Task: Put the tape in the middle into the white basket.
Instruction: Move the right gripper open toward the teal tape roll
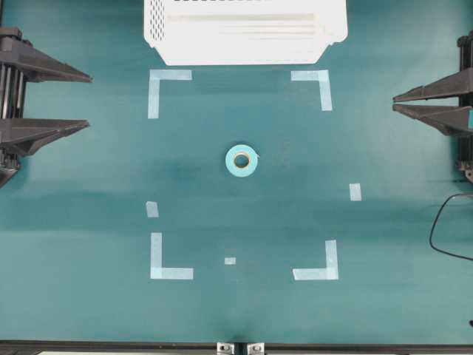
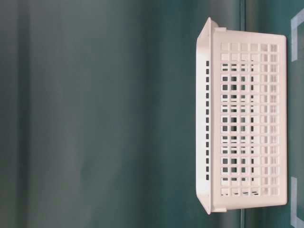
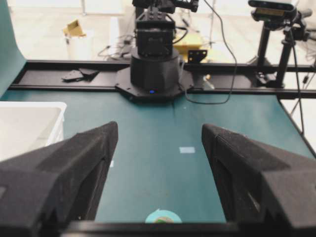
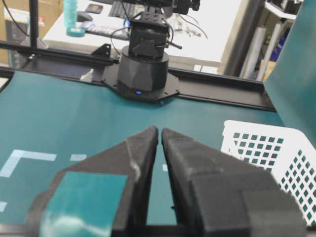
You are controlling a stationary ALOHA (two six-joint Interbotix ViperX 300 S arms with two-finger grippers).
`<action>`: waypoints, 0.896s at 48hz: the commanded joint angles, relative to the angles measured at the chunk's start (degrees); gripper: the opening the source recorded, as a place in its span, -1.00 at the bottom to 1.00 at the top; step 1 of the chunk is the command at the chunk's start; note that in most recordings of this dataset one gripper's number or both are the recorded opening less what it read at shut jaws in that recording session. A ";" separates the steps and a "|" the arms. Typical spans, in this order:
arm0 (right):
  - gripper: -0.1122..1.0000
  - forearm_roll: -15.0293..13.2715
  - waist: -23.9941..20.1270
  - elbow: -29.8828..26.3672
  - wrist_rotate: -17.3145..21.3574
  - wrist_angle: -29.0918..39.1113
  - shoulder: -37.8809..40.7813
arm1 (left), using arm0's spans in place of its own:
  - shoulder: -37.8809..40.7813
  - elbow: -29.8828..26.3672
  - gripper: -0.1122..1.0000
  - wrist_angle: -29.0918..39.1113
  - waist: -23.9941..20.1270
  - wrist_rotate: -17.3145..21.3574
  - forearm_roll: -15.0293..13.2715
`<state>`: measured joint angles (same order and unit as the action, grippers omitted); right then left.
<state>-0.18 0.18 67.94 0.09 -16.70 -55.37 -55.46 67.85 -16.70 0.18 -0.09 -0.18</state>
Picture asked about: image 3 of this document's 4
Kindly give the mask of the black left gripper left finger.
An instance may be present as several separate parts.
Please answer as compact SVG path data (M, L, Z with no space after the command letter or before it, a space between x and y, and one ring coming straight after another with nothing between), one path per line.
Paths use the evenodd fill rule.
M0 164L0 234L54 237L91 221L118 142L114 121Z

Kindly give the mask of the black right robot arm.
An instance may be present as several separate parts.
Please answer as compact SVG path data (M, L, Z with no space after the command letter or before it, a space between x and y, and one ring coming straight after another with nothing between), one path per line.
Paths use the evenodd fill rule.
M196 12L197 0L134 0L144 12L135 20L136 45L129 67L119 70L115 88L144 101L168 101L194 87L174 47L176 23L170 17L177 7Z

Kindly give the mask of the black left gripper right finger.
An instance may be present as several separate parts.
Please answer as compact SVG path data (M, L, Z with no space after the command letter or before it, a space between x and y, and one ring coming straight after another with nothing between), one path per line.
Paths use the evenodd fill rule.
M212 124L201 140L234 237L313 237L316 161Z

